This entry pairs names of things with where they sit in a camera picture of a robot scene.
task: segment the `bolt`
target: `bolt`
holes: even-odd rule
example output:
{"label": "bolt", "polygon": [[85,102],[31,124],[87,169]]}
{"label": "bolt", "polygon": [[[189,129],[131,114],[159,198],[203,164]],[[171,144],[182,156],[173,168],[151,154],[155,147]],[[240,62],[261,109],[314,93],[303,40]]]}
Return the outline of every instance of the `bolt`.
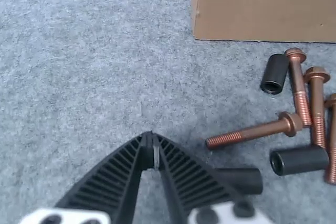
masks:
{"label": "bolt", "polygon": [[264,123],[258,126],[249,127],[236,132],[229,132],[219,136],[213,136],[205,141],[208,149],[215,149],[219,146],[235,144],[247,140],[256,139],[284,132],[287,136],[295,136],[297,131],[302,130],[302,119],[298,114],[281,112],[279,120]]}
{"label": "bolt", "polygon": [[295,108],[299,116],[302,118],[303,127],[309,127],[311,126],[311,117],[301,69],[301,63],[306,60],[306,54],[302,52],[301,49],[294,47],[287,49],[285,55],[289,59]]}
{"label": "bolt", "polygon": [[310,84],[310,105],[313,121],[313,144],[325,148],[326,127],[324,122],[323,84],[330,80],[330,75],[323,67],[311,67],[304,74]]}
{"label": "bolt", "polygon": [[336,93],[332,94],[325,102],[326,108],[332,109],[329,146],[329,168],[326,181],[336,185]]}

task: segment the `carpet floor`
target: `carpet floor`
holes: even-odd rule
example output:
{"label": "carpet floor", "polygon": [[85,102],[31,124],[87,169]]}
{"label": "carpet floor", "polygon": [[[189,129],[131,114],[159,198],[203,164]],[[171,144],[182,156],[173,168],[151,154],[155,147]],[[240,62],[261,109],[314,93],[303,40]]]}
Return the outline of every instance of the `carpet floor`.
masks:
{"label": "carpet floor", "polygon": [[[295,111],[289,80],[259,89],[268,57],[297,46],[302,67],[332,74],[333,44],[211,42],[192,36],[190,0],[0,1],[0,223],[52,207],[98,161],[153,130],[213,167],[256,166],[249,199],[275,223],[334,223],[323,171],[278,177],[271,149],[309,144],[309,130],[208,151],[203,139]],[[134,223],[170,223],[158,174],[142,175]]]}

